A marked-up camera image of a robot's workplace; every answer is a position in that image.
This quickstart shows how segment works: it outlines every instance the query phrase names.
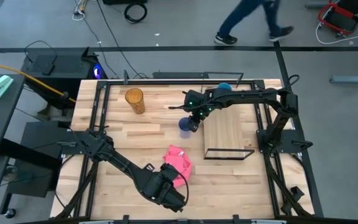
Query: blue light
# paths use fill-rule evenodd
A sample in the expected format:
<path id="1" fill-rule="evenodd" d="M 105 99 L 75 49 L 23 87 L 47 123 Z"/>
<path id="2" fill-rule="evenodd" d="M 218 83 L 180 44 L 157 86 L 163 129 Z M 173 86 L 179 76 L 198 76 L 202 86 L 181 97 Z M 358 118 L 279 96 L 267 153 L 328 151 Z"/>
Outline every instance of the blue light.
<path id="1" fill-rule="evenodd" d="M 93 67 L 93 76 L 95 77 L 95 79 L 101 79 L 102 78 L 102 67 L 100 66 L 99 63 L 97 63 Z"/>

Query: amber plastic cup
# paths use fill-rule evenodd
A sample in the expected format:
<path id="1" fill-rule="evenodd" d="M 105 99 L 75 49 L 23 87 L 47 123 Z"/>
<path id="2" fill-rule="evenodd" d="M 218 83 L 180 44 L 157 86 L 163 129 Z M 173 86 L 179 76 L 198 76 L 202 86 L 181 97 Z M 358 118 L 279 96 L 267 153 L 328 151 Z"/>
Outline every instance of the amber plastic cup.
<path id="1" fill-rule="evenodd" d="M 143 92 L 138 88 L 132 88 L 125 93 L 125 100 L 137 114 L 144 113 Z"/>

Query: blue jeans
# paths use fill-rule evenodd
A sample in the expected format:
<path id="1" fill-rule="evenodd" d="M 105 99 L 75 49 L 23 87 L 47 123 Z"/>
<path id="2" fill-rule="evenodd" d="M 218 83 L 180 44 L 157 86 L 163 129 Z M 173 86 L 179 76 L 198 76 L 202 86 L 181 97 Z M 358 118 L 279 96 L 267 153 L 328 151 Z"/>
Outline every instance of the blue jeans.
<path id="1" fill-rule="evenodd" d="M 219 36 L 224 37 L 230 34 L 231 29 L 237 25 L 243 18 L 255 11 L 259 5 L 263 4 L 270 36 L 280 35 L 281 28 L 277 25 L 277 11 L 280 0 L 241 0 L 237 7 L 223 22 L 219 29 Z"/>

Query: butcher block table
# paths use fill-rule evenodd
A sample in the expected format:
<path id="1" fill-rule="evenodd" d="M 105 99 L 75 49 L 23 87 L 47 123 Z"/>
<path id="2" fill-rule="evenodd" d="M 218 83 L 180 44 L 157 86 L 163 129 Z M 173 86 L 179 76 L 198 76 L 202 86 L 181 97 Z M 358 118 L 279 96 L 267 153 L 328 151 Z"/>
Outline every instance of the butcher block table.
<path id="1" fill-rule="evenodd" d="M 138 85 L 113 85 L 110 88 L 105 130 L 114 140 L 117 152 L 130 161 L 143 167 L 148 163 L 160 167 L 169 145 L 182 148 L 193 163 L 189 180 L 190 197 L 183 212 L 174 213 L 169 209 L 147 201 L 139 195 L 133 181 L 107 162 L 100 162 L 94 193 L 92 220 L 122 220 L 129 215 L 131 220 L 168 219 L 232 219 L 273 218 L 264 158 L 258 152 L 256 137 L 257 120 L 253 105 L 238 105 L 241 116 L 244 148 L 255 149 L 255 153 L 243 161 L 204 160 L 203 123 L 188 139 L 180 137 L 178 121 L 189 116 L 183 110 L 169 110 L 169 106 L 183 104 L 182 91 L 201 90 L 201 85 L 189 84 L 147 84 L 141 80 Z M 281 88 L 280 80 L 264 80 L 266 88 Z M 96 80 L 81 82 L 71 128 L 84 131 L 90 125 Z M 203 85 L 203 88 L 217 85 Z M 125 100 L 125 93 L 131 88 L 139 88 L 144 93 L 145 113 L 135 114 Z M 239 85 L 237 90 L 249 90 L 250 85 Z M 99 99 L 96 124 L 99 124 L 104 90 Z M 270 109 L 272 118 L 276 112 Z M 264 127 L 267 122 L 262 116 Z M 313 213 L 313 206 L 302 166 L 289 154 L 281 154 L 281 162 L 288 188 L 298 186 L 305 196 L 300 199 L 303 208 Z M 75 156 L 61 170 L 57 195 L 67 204 L 78 188 L 83 156 Z M 186 187 L 177 189 L 184 196 Z M 279 206 L 282 206 L 281 193 L 276 186 Z M 80 215 L 85 214 L 85 192 Z M 60 213 L 63 207 L 54 200 L 51 217 Z"/>

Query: yellow cable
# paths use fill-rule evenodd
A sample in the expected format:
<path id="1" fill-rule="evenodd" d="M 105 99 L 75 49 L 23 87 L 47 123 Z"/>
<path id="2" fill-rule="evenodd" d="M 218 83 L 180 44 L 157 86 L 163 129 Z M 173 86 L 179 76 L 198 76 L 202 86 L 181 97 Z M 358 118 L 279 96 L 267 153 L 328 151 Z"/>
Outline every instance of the yellow cable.
<path id="1" fill-rule="evenodd" d="M 28 78 L 29 80 L 32 80 L 32 81 L 38 83 L 39 85 L 42 85 L 43 87 L 47 88 L 48 90 L 50 90 L 50 91 L 52 91 L 52 92 L 54 92 L 54 93 L 56 93 L 56 94 L 59 94 L 60 96 L 63 96 L 63 93 L 62 93 L 62 92 L 60 92 L 60 91 L 58 91 L 58 90 L 56 90 L 56 89 L 54 89 L 54 88 L 48 86 L 47 84 L 41 82 L 40 80 L 38 80 L 38 79 L 36 79 L 36 78 L 34 78 L 34 77 L 32 77 L 32 76 L 30 76 L 30 75 L 28 75 L 28 74 L 26 74 L 26 73 L 20 71 L 20 70 L 17 70 L 17 69 L 11 68 L 11 67 L 7 67 L 7 66 L 3 66 L 3 65 L 0 65 L 0 68 L 6 69 L 6 70 L 10 70 L 10 71 L 12 71 L 12 72 L 16 72 L 16 73 L 19 73 L 19 74 L 21 74 L 21 75 L 24 75 L 24 76 L 25 76 L 26 78 Z M 69 98 L 69 100 L 72 101 L 72 102 L 74 102 L 74 103 L 76 102 L 76 101 L 75 101 L 74 99 L 72 99 L 72 98 Z"/>

